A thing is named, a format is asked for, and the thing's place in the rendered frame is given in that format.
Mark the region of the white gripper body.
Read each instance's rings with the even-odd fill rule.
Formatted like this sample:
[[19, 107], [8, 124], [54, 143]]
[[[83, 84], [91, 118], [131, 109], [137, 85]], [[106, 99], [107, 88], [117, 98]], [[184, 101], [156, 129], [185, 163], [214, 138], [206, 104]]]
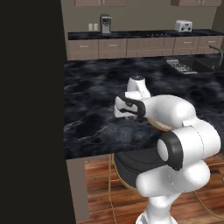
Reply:
[[140, 94], [119, 94], [115, 98], [115, 116], [139, 116], [144, 117], [146, 107]]

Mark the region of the clear glass of water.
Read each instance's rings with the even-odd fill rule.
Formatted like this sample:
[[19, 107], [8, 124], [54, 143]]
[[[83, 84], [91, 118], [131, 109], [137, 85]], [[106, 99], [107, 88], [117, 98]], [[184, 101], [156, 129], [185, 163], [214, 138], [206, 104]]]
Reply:
[[128, 126], [122, 126], [119, 129], [119, 139], [123, 143], [130, 143], [132, 141], [133, 129]]

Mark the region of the tan ice bowl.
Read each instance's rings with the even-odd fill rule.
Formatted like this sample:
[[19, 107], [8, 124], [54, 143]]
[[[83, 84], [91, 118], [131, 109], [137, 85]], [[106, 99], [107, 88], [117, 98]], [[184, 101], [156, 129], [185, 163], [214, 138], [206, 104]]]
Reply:
[[153, 120], [148, 118], [148, 122], [150, 125], [152, 125], [154, 128], [162, 131], [170, 131], [172, 130], [172, 126], [170, 124], [167, 124], [165, 122], [160, 122], [158, 120]]

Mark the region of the brown base cupboard run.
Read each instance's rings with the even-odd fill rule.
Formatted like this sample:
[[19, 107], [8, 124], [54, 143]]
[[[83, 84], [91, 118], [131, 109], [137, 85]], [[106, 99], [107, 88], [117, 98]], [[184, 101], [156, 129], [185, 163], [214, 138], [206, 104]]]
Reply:
[[71, 60], [142, 58], [217, 53], [222, 36], [69, 40]]

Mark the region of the black stool with gold legs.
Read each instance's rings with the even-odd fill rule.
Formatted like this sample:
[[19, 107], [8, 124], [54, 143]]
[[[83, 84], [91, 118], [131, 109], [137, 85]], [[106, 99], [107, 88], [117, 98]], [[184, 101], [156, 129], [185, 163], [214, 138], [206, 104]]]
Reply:
[[210, 169], [203, 160], [174, 171], [151, 149], [117, 152], [114, 161], [121, 182], [148, 198], [135, 224], [178, 224], [170, 214], [172, 203], [210, 180]]

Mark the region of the black hob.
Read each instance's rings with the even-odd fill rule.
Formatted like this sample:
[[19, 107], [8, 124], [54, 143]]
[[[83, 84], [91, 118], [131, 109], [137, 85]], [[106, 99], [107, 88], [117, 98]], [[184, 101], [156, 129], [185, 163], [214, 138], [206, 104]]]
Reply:
[[149, 32], [146, 34], [147, 38], [162, 38], [162, 37], [169, 37], [169, 34], [166, 32]]

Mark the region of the silver coffee machine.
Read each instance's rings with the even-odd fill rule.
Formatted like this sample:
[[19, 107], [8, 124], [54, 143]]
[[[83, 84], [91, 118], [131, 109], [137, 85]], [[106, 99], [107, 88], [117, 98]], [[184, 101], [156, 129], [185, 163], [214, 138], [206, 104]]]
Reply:
[[102, 34], [110, 34], [112, 17], [110, 15], [101, 15], [100, 16], [100, 25]]

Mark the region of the tall black unit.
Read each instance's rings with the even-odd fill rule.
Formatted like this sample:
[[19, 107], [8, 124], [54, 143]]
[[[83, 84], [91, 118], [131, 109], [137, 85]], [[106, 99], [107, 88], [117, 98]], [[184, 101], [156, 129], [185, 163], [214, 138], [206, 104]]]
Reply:
[[0, 224], [76, 224], [60, 0], [0, 0]]

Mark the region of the dark sink basin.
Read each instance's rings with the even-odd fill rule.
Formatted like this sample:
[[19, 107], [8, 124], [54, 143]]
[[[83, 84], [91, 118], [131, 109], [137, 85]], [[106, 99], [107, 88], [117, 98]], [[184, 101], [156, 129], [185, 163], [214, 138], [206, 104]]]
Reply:
[[224, 72], [224, 59], [190, 59], [187, 65], [198, 73]]

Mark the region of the taupe island base panel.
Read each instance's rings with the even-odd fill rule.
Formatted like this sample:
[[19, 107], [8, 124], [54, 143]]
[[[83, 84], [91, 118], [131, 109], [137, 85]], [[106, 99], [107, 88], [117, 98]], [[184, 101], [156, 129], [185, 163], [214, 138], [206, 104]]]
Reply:
[[82, 158], [66, 161], [73, 210], [77, 222], [89, 220], [88, 189], [86, 182], [85, 160]]

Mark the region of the white toaster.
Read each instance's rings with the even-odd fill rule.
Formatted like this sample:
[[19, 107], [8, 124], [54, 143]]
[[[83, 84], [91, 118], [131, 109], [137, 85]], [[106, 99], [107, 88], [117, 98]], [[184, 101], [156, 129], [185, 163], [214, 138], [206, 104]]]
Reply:
[[188, 20], [177, 20], [174, 30], [176, 32], [191, 32], [193, 29], [193, 22]]

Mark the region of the dark grey tap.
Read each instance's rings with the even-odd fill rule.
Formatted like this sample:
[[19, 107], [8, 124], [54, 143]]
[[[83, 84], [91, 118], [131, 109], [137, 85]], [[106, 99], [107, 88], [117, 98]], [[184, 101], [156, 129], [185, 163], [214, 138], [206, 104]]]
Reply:
[[221, 65], [222, 65], [222, 61], [224, 59], [223, 51], [219, 47], [216, 47], [216, 46], [213, 46], [213, 45], [209, 45], [209, 47], [219, 52], [220, 59], [218, 60], [218, 64], [217, 65], [213, 64], [213, 70], [214, 71], [220, 71]]

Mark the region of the brown wall cupboard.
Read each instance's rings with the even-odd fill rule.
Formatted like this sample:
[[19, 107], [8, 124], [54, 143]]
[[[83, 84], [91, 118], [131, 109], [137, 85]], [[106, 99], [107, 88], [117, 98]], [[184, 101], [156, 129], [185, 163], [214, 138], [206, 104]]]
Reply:
[[124, 7], [126, 0], [74, 0], [76, 7]]
[[171, 0], [172, 6], [180, 7], [219, 7], [222, 0]]

